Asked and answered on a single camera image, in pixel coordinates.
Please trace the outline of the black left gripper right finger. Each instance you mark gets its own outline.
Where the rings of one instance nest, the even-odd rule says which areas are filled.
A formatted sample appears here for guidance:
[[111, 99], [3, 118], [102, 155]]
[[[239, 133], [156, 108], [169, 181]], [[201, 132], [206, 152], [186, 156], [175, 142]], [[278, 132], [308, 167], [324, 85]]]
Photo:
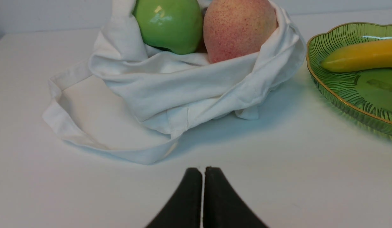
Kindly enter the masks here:
[[218, 167], [206, 167], [204, 228], [267, 228], [238, 196]]

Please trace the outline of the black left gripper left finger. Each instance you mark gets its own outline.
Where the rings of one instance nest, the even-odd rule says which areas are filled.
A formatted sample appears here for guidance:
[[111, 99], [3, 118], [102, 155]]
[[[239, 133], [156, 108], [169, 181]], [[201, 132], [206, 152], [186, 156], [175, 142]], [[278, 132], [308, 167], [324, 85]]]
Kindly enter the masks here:
[[187, 168], [175, 190], [147, 228], [199, 228], [201, 219], [202, 174]]

